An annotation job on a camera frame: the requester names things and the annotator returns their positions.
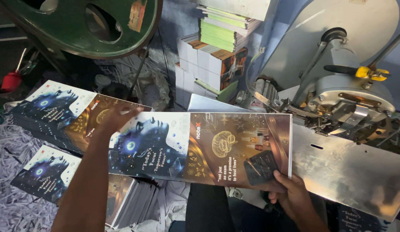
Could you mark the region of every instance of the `cable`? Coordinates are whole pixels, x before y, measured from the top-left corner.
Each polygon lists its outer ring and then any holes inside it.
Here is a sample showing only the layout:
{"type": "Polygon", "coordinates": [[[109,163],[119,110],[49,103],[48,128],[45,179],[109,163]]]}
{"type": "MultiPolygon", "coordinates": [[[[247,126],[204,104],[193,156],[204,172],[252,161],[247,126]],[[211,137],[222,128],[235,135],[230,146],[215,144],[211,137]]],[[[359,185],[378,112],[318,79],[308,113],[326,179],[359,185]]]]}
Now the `cable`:
{"type": "Polygon", "coordinates": [[[161,48],[162,48],[162,50],[163,50],[164,63],[165,63],[165,65],[166,65],[166,71],[167,71],[167,78],[166,78],[166,81],[167,81],[167,83],[170,85],[170,76],[169,76],[168,61],[167,61],[167,58],[166,58],[166,53],[164,52],[163,39],[161,38],[161,34],[160,34],[160,27],[157,27],[157,30],[158,30],[158,36],[160,37],[161,48]]]}

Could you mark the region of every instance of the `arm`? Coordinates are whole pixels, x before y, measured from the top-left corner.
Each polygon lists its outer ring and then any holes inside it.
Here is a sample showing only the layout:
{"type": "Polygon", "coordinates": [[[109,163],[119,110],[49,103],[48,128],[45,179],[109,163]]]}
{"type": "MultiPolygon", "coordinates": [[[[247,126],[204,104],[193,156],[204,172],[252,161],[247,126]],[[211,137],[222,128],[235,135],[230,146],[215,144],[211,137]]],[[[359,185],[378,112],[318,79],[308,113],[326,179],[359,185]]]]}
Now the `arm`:
{"type": "Polygon", "coordinates": [[[108,192],[108,145],[111,135],[142,109],[120,114],[111,109],[92,134],[87,152],[60,201],[51,232],[104,231],[108,192]]]}
{"type": "Polygon", "coordinates": [[[329,232],[328,227],[313,208],[305,182],[297,175],[292,175],[289,179],[277,170],[273,174],[276,180],[288,189],[288,192],[269,193],[270,202],[274,204],[279,200],[285,213],[296,223],[301,232],[329,232]]]}

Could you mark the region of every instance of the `yellow clamp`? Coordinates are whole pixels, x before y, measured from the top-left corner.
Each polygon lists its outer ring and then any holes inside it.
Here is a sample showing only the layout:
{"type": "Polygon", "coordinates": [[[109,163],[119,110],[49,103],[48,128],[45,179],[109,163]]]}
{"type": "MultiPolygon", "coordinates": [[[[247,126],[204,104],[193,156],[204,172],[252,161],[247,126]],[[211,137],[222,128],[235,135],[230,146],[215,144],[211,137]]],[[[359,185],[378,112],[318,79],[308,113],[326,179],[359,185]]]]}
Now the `yellow clamp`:
{"type": "Polygon", "coordinates": [[[356,77],[366,78],[371,77],[373,81],[384,81],[386,77],[382,76],[381,73],[389,74],[388,70],[377,69],[376,71],[371,70],[368,67],[360,66],[355,74],[356,77]]]}

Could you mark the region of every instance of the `paper shreds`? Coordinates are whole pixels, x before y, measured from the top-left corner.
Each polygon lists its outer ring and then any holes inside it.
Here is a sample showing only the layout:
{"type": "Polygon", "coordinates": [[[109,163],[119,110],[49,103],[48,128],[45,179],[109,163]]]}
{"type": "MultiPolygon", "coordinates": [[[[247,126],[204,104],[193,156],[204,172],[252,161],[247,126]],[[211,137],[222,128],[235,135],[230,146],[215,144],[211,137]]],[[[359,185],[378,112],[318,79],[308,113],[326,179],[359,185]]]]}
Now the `paper shreds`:
{"type": "Polygon", "coordinates": [[[42,145],[55,146],[13,125],[11,116],[4,120],[0,125],[0,232],[50,231],[56,205],[25,193],[10,182],[42,145]]]}

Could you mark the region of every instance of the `left hand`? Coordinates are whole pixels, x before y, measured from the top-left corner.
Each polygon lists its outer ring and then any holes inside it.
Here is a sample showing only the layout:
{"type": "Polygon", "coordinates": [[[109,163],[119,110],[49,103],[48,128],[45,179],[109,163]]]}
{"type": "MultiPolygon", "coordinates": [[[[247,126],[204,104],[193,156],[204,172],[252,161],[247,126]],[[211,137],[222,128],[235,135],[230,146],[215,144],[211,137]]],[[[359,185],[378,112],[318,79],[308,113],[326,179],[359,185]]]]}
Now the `left hand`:
{"type": "Polygon", "coordinates": [[[123,104],[118,104],[104,116],[103,121],[98,127],[99,131],[104,131],[104,133],[114,134],[119,131],[126,122],[138,115],[144,108],[129,108],[123,104]],[[129,111],[128,113],[121,114],[121,111],[129,111]]]}

